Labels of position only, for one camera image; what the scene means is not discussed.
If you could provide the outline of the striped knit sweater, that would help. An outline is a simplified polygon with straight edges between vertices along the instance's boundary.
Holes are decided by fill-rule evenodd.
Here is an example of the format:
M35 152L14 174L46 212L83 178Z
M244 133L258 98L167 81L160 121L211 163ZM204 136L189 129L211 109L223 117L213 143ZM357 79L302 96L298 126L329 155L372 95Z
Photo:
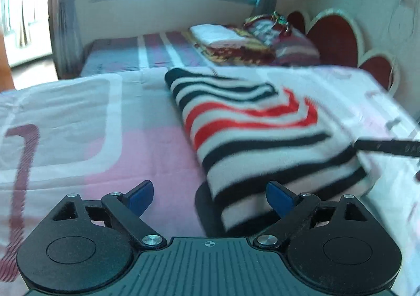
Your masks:
M270 181L323 201L361 196L373 185L349 132L302 93L181 68L164 80L226 235L250 236L278 220L266 200Z

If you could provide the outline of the patterned bed sheet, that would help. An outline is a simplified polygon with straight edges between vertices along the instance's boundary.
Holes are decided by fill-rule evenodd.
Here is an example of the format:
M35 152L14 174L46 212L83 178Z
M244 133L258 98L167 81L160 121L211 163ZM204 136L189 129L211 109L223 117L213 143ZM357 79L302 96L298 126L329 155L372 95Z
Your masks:
M200 68L277 90L332 115L348 139L418 139L419 126L373 78L349 68ZM24 295L19 244L67 194L99 199L154 184L143 220L166 238L216 237L195 199L205 176L164 81L165 68L61 80L1 94L1 294Z

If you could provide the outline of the red white headboard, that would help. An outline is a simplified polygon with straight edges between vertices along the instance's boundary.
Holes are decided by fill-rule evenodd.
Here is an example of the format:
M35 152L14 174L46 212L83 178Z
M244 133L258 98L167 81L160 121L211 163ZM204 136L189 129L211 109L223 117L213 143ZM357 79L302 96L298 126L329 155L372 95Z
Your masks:
M313 42L322 65L365 70L395 95L401 80L396 57L381 48L367 48L361 27L346 11L325 9L311 19L307 12L295 10L287 20Z

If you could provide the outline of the striped plaid pillow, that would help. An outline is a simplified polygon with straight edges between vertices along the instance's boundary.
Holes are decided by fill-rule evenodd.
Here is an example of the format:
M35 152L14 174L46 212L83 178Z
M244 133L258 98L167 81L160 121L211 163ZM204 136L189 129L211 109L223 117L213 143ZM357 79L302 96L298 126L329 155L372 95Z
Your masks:
M311 66L320 63L315 45L277 12L250 17L243 28L268 46L275 56L274 65Z

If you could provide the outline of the brown wooden door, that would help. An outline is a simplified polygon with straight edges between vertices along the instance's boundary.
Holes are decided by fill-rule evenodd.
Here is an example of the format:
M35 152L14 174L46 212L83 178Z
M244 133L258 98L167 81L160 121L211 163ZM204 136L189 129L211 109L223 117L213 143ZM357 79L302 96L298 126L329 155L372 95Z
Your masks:
M6 54L4 34L0 33L0 91L14 90L14 81L11 74L11 67Z

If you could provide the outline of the folded white red blanket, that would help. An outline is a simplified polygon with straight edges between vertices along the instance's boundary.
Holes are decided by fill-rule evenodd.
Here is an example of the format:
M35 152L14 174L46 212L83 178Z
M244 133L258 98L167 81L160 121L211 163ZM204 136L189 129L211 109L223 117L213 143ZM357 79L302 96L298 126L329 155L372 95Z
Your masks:
M273 63L273 49L242 28L199 24L189 28L195 44L218 65L267 65Z

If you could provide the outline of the dark grey left curtain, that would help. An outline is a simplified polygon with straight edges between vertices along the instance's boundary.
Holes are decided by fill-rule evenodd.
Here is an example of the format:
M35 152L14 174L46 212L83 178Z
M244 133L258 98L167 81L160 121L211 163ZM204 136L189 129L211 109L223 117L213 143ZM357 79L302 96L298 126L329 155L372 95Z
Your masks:
M48 25L58 78L61 80L79 76L83 63L83 44L75 0L48 0Z

